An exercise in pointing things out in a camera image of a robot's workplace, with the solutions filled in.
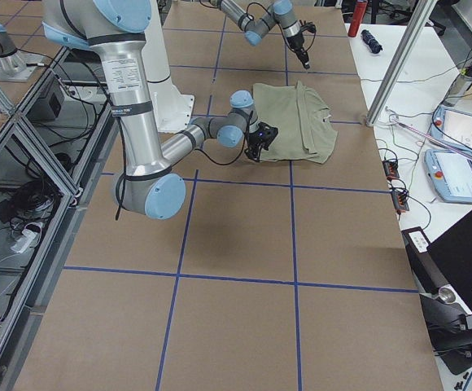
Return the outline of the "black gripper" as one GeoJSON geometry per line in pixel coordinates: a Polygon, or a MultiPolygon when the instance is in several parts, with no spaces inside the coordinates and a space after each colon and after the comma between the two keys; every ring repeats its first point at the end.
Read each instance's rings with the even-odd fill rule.
{"type": "Polygon", "coordinates": [[[310,60],[308,52],[304,49],[304,35],[302,32],[297,32],[294,35],[286,37],[286,41],[290,50],[296,52],[296,57],[304,68],[310,68],[310,60]]]}
{"type": "Polygon", "coordinates": [[[247,148],[244,153],[246,157],[255,162],[260,162],[263,150],[268,151],[269,146],[278,136],[278,128],[260,121],[254,132],[246,136],[247,148]]]}

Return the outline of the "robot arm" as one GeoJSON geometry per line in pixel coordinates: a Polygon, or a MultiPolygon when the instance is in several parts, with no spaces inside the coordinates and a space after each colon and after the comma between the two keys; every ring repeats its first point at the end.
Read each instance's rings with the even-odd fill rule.
{"type": "Polygon", "coordinates": [[[257,161],[278,129],[259,119],[251,93],[239,90],[222,118],[199,118],[160,141],[143,62],[146,30],[160,27],[154,1],[44,1],[46,37],[61,46],[92,51],[101,60],[111,114],[120,127],[123,165],[112,194],[119,209],[152,219],[173,217],[186,198],[186,185],[173,166],[208,139],[240,145],[257,161]]]}
{"type": "Polygon", "coordinates": [[[305,70],[311,68],[308,52],[317,35],[317,27],[312,21],[298,19],[291,1],[273,1],[267,7],[259,2],[250,2],[245,9],[230,0],[199,1],[199,4],[222,11],[252,46],[261,43],[278,26],[285,47],[295,54],[305,70]]]}

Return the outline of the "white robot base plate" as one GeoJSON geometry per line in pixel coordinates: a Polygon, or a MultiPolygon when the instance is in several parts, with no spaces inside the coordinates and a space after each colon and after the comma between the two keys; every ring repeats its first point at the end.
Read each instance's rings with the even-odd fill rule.
{"type": "Polygon", "coordinates": [[[190,122],[194,96],[182,94],[170,79],[150,84],[150,92],[158,131],[174,134],[184,130],[190,122]]]}

